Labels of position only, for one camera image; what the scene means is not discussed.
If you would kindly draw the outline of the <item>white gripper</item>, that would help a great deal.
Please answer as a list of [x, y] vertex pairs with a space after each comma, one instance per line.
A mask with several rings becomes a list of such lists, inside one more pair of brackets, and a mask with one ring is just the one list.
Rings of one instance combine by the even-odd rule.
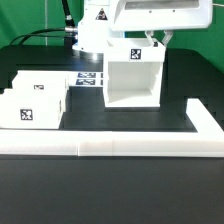
[[212, 16], [212, 0], [111, 0], [108, 20], [115, 31], [145, 31], [149, 45], [158, 47], [154, 31], [166, 30], [167, 45], [172, 30], [207, 28]]

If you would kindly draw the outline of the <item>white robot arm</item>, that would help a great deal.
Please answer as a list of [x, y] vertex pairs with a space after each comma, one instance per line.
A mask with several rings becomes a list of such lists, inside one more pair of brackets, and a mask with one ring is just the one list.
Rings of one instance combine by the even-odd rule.
[[143, 31], [163, 31], [167, 46], [174, 30], [204, 29], [212, 22], [213, 0], [84, 0], [78, 22], [76, 55], [101, 60], [109, 38]]

